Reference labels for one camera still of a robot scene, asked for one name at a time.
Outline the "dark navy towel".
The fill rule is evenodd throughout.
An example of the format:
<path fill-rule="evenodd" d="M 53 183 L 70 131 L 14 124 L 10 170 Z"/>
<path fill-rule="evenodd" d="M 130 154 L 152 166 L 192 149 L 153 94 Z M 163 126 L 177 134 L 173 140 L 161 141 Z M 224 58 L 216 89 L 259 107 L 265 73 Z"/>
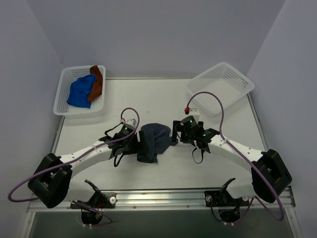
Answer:
<path fill-rule="evenodd" d="M 158 163 L 158 154 L 162 154 L 172 145 L 171 128 L 160 123 L 149 123 L 141 127 L 146 143 L 145 152 L 137 154 L 137 161 L 141 163 Z"/>

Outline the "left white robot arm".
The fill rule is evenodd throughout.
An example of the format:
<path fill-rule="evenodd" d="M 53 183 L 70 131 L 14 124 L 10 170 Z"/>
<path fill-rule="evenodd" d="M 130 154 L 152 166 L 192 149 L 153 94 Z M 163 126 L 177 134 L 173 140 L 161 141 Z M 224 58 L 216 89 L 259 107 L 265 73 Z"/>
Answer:
<path fill-rule="evenodd" d="M 118 165 L 125 155 L 145 152 L 143 131 L 132 134 L 134 127 L 125 123 L 113 137 L 100 138 L 95 144 L 72 154 L 56 156 L 47 154 L 28 182 L 28 188 L 46 205 L 54 208 L 63 201 L 78 201 L 94 208 L 114 205 L 113 197 L 107 198 L 91 181 L 83 184 L 72 179 L 85 169 L 107 160 Z"/>

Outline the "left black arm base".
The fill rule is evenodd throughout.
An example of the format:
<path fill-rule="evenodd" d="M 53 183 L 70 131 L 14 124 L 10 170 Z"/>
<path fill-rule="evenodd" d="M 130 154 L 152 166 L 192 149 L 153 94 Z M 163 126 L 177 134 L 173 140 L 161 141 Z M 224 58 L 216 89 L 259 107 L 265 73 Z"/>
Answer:
<path fill-rule="evenodd" d="M 94 191 L 88 201 L 72 200 L 71 204 L 81 209 L 81 221 L 84 227 L 101 227 L 114 223 L 114 220 L 106 215 L 102 209 L 114 209 L 117 196 L 114 192 L 103 193 L 95 184 L 85 180 Z"/>

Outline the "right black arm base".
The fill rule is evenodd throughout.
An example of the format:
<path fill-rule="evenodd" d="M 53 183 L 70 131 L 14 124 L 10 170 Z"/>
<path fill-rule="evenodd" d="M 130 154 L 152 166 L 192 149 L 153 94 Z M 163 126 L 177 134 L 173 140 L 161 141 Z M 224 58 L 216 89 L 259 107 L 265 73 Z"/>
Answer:
<path fill-rule="evenodd" d="M 228 180 L 218 190 L 207 190 L 204 192 L 205 205 L 211 209 L 213 217 L 226 224 L 237 222 L 241 217 L 241 207 L 250 205 L 249 199 L 232 198 L 226 191 L 228 185 L 235 181 L 235 178 Z"/>

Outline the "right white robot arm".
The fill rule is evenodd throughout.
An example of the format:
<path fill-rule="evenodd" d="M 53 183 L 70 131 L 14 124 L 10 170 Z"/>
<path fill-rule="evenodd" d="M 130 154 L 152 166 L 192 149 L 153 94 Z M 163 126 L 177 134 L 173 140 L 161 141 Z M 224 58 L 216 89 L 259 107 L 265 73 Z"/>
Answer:
<path fill-rule="evenodd" d="M 172 144 L 191 144 L 201 154 L 222 156 L 248 171 L 243 178 L 231 178 L 220 189 L 230 199 L 256 196 L 274 203 L 292 182 L 280 154 L 269 149 L 261 151 L 225 138 L 219 131 L 204 129 L 202 121 L 193 116 L 173 121 Z"/>

